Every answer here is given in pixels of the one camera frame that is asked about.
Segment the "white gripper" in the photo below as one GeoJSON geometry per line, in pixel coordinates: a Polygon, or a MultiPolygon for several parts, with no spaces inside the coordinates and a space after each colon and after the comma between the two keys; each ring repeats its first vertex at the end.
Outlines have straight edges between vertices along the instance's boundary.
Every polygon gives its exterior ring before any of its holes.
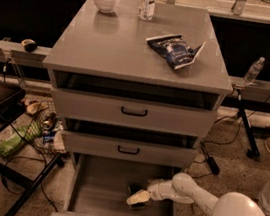
{"type": "Polygon", "coordinates": [[[162,201],[162,200],[172,200],[173,202],[191,204],[193,199],[183,196],[177,192],[172,185],[172,180],[167,179],[157,179],[151,180],[147,187],[147,191],[141,189],[136,193],[130,195],[126,200],[129,205],[140,204],[150,200],[162,201]]]}

